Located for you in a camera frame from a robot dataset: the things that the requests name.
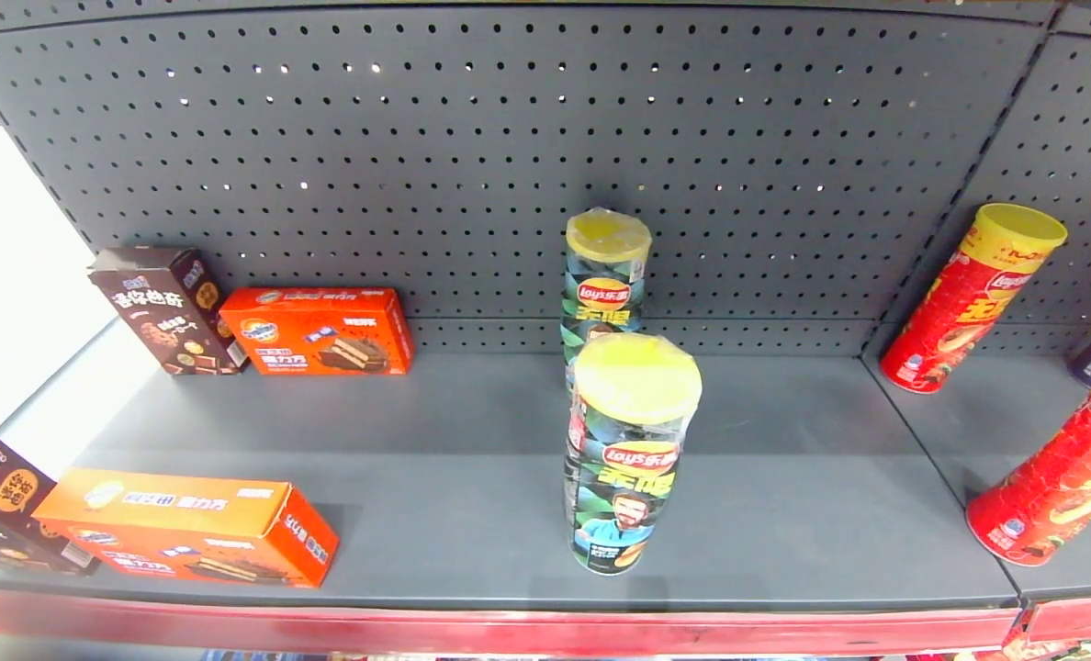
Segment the red chip canister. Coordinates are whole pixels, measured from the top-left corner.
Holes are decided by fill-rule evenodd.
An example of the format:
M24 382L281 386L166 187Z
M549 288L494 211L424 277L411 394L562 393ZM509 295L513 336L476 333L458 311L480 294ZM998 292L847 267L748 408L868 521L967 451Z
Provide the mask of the red chip canister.
M914 393L939 390L1065 239L1067 229L1045 213L980 206L958 251L880 360L887 380Z
M987 551L1042 565L1091 522L1091 394L1053 440L967 507Z

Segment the red shelf edge strip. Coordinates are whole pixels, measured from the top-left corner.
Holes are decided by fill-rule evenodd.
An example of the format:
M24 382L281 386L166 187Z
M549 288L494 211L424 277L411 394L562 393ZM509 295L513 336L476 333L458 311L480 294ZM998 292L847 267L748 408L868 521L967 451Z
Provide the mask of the red shelf edge strip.
M441 612L175 605L0 589L0 635L287 652L815 657L997 649L1019 615L923 612Z

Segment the chocolate wafer image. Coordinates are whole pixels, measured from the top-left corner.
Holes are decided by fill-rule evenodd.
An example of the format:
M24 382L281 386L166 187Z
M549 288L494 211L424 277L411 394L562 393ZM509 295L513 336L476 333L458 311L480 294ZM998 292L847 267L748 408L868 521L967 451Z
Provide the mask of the chocolate wafer image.
M272 582L272 585L284 585L288 582L288 575L267 565L257 565L249 560L214 560L214 557L201 557L197 562L185 565L190 573L206 578L221 578L225 581L243 582Z
M382 372L391 365L386 350L372 339L337 338L326 350L317 352L317 359L326 368L361 372Z

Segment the brown snack box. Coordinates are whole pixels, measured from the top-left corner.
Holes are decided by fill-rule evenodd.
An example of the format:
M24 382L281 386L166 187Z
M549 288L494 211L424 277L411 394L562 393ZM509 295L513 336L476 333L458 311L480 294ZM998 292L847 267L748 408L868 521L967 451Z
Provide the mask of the brown snack box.
M106 248L88 279L166 372L233 374L247 362L218 317L225 297L196 248Z
M92 554L32 518L56 482L0 441L0 567L87 574Z

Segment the lay's logo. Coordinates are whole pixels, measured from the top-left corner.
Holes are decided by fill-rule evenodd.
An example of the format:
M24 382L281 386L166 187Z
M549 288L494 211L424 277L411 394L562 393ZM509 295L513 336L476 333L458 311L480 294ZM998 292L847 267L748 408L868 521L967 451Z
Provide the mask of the lay's logo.
M990 281L986 286L987 290L1004 290L1004 292L1012 292L1012 290L1023 287L1031 280L1031 273L1008 273L1003 272L996 275L994 279Z
M244 319L240 323L240 334L248 339L255 339L256 342L276 342L280 338L280 329L273 322L264 319Z
M578 285L579 304L596 310L620 310L631 300L631 287L611 277L591 277Z
M626 441L603 449L603 461L630 476L656 477L676 464L680 447L664 441Z

